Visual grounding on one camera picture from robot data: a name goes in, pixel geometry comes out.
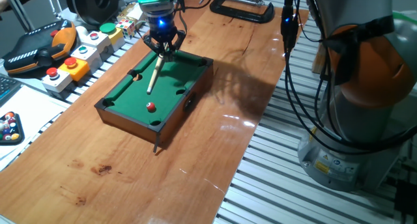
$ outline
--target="wooden table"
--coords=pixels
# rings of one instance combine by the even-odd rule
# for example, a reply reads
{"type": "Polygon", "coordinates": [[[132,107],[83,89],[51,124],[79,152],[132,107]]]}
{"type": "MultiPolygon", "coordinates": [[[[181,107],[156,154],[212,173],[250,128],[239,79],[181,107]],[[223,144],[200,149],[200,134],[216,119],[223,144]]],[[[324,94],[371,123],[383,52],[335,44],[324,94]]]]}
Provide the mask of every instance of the wooden table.
{"type": "Polygon", "coordinates": [[[0,214],[16,223],[211,223],[284,67],[280,15],[259,25],[208,7],[184,14],[191,29],[181,49],[214,59],[215,80],[156,154],[93,107],[149,52],[135,44],[0,173],[0,214]]]}

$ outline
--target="control box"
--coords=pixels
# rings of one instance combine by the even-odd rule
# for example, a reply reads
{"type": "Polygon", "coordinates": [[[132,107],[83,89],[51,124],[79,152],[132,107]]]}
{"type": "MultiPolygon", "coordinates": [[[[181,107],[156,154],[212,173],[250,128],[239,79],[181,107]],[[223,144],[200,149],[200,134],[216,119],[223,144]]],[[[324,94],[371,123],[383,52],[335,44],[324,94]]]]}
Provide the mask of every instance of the control box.
{"type": "Polygon", "coordinates": [[[87,61],[91,74],[103,65],[102,58],[100,57],[97,49],[90,46],[81,45],[75,49],[74,52],[72,52],[71,57],[87,61]]]}
{"type": "Polygon", "coordinates": [[[42,84],[51,96],[64,100],[76,88],[70,73],[64,70],[49,68],[46,74],[42,78],[42,84]]]}
{"type": "Polygon", "coordinates": [[[79,81],[86,73],[90,71],[87,61],[70,57],[59,67],[60,70],[70,73],[74,81],[79,81]]]}
{"type": "Polygon", "coordinates": [[[120,49],[125,43],[122,29],[116,28],[113,23],[105,23],[100,26],[100,32],[109,36],[111,45],[113,45],[115,51],[120,49]]]}
{"type": "Polygon", "coordinates": [[[106,61],[115,52],[109,36],[105,33],[93,31],[84,37],[81,43],[96,48],[103,61],[106,61]]]}

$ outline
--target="wooden pool table frame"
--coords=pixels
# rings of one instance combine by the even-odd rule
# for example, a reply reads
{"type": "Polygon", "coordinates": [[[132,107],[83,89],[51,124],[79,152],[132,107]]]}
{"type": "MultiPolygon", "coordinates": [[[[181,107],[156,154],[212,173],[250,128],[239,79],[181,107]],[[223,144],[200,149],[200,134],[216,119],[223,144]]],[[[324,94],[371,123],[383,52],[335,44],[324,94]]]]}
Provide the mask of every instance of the wooden pool table frame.
{"type": "Polygon", "coordinates": [[[102,121],[106,124],[114,126],[118,129],[124,130],[132,135],[138,136],[146,141],[154,143],[154,150],[160,145],[166,144],[169,139],[174,136],[174,133],[178,130],[181,123],[191,113],[195,104],[204,93],[210,89],[213,80],[213,60],[206,57],[199,57],[204,60],[204,71],[200,77],[188,88],[183,94],[174,108],[169,112],[168,116],[157,126],[146,124],[132,117],[129,117],[123,113],[114,111],[108,108],[106,98],[116,89],[120,84],[124,83],[126,78],[136,77],[137,73],[135,68],[145,60],[147,57],[153,55],[153,51],[150,52],[142,61],[140,61],[133,69],[129,70],[126,76],[121,79],[115,87],[112,88],[103,98],[101,98],[94,107],[97,109],[98,114],[102,121]]]}

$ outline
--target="black cable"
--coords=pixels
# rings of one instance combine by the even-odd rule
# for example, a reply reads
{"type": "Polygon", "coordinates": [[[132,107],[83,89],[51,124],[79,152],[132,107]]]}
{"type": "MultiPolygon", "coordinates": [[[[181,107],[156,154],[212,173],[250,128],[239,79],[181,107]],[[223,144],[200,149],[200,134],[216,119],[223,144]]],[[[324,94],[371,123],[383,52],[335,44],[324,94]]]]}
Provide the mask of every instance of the black cable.
{"type": "MultiPolygon", "coordinates": [[[[300,1],[298,1],[298,3],[295,3],[295,8],[296,8],[296,14],[297,15],[300,15],[300,1]]],[[[301,21],[301,17],[299,16],[298,17],[298,21],[300,22],[300,25],[302,25],[302,21],[301,21]]],[[[322,40],[313,40],[313,39],[311,39],[311,38],[309,38],[307,35],[306,35],[306,32],[304,31],[304,27],[303,26],[301,26],[301,31],[302,31],[302,34],[310,41],[310,42],[322,42],[322,40]]]]}
{"type": "Polygon", "coordinates": [[[329,54],[326,52],[326,58],[325,58],[326,66],[324,69],[327,71],[328,75],[328,81],[327,81],[327,101],[326,101],[326,108],[327,108],[327,117],[328,121],[330,123],[330,126],[332,127],[332,130],[335,134],[337,134],[340,137],[339,132],[336,130],[336,127],[333,124],[332,120],[332,112],[330,111],[330,100],[332,99],[332,73],[330,69],[330,61],[329,61],[329,54]]]}
{"type": "MultiPolygon", "coordinates": [[[[322,31],[323,26],[322,25],[318,25],[318,26],[322,31]]],[[[330,135],[326,130],[324,130],[322,127],[320,127],[316,123],[316,121],[309,115],[309,113],[306,111],[304,105],[301,103],[301,101],[300,101],[300,99],[299,99],[299,97],[298,97],[298,95],[295,91],[295,88],[294,88],[294,85],[293,85],[293,82],[292,82],[291,72],[289,70],[289,52],[291,52],[291,51],[287,50],[286,53],[285,53],[286,55],[288,54],[288,58],[286,58],[286,69],[285,69],[285,75],[286,76],[285,76],[285,78],[286,78],[287,81],[289,81],[290,86],[293,90],[293,94],[294,94],[298,104],[300,105],[301,109],[303,110],[303,112],[306,114],[306,116],[309,118],[309,120],[316,126],[316,128],[318,130],[322,131],[323,134],[325,134],[325,136],[329,137],[331,140],[333,140],[337,143],[340,143],[342,145],[358,149],[358,150],[366,150],[365,152],[359,152],[359,153],[354,153],[354,154],[369,154],[369,153],[380,152],[382,150],[386,150],[386,149],[389,149],[389,148],[392,148],[392,147],[397,147],[398,144],[404,143],[406,140],[408,140],[410,137],[412,137],[413,135],[415,135],[417,133],[417,126],[415,126],[415,127],[412,127],[410,129],[408,129],[407,131],[397,133],[392,137],[389,137],[385,140],[382,140],[382,141],[379,141],[379,142],[376,142],[376,143],[352,143],[352,142],[347,141],[343,138],[338,139],[338,138],[335,138],[333,135],[330,135]]],[[[285,86],[286,86],[287,95],[289,97],[289,101],[290,101],[290,104],[291,104],[292,99],[291,99],[291,96],[289,96],[287,81],[285,82],[285,86]]],[[[291,104],[291,106],[293,107],[293,110],[294,110],[297,118],[301,121],[302,125],[310,133],[310,135],[312,137],[314,137],[318,142],[320,142],[320,144],[322,144],[324,147],[326,147],[330,150],[334,150],[333,148],[328,147],[322,141],[317,139],[317,137],[311,132],[311,130],[308,129],[308,127],[304,124],[304,122],[302,122],[302,119],[299,116],[297,110],[295,109],[295,106],[293,104],[291,104]]]]}
{"type": "Polygon", "coordinates": [[[315,114],[315,118],[317,119],[317,121],[319,122],[320,126],[324,126],[324,124],[321,122],[320,116],[319,116],[319,110],[317,107],[317,102],[319,100],[319,95],[320,95],[320,90],[321,90],[321,85],[323,84],[323,79],[320,79],[319,82],[319,86],[317,87],[317,92],[315,93],[315,98],[314,98],[314,114],[315,114]]]}
{"type": "Polygon", "coordinates": [[[334,148],[329,147],[326,143],[324,143],[323,141],[321,141],[306,125],[306,123],[304,123],[304,121],[301,119],[300,114],[298,113],[298,111],[296,110],[293,100],[291,98],[291,95],[289,93],[289,88],[288,88],[288,82],[289,82],[289,78],[291,79],[291,71],[289,68],[289,57],[290,57],[290,53],[289,52],[285,52],[285,92],[287,93],[287,97],[288,97],[288,101],[289,104],[291,105],[291,107],[293,108],[293,111],[295,113],[295,116],[297,117],[297,119],[300,121],[301,125],[304,127],[304,129],[307,130],[307,132],[317,141],[319,142],[323,147],[327,148],[328,150],[331,150],[333,152],[337,152],[337,153],[341,153],[341,154],[347,154],[347,155],[364,155],[364,154],[369,154],[372,152],[345,152],[345,151],[341,151],[341,150],[337,150],[334,148]]]}
{"type": "Polygon", "coordinates": [[[184,7],[184,8],[180,8],[178,10],[186,10],[186,9],[201,9],[206,7],[207,5],[209,5],[211,3],[211,0],[208,0],[204,5],[202,6],[198,6],[198,7],[184,7]]]}

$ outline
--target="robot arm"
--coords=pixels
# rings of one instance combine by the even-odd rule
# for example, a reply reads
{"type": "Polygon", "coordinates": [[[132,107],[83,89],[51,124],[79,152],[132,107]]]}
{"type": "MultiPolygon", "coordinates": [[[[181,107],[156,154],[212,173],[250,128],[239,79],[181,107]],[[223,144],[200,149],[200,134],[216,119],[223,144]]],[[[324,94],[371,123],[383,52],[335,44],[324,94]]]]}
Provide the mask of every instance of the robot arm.
{"type": "Polygon", "coordinates": [[[172,61],[175,52],[181,47],[186,33],[178,30],[174,24],[176,8],[174,0],[139,0],[141,10],[147,17],[150,27],[149,35],[143,37],[144,43],[155,53],[164,58],[164,61],[172,61]]]}

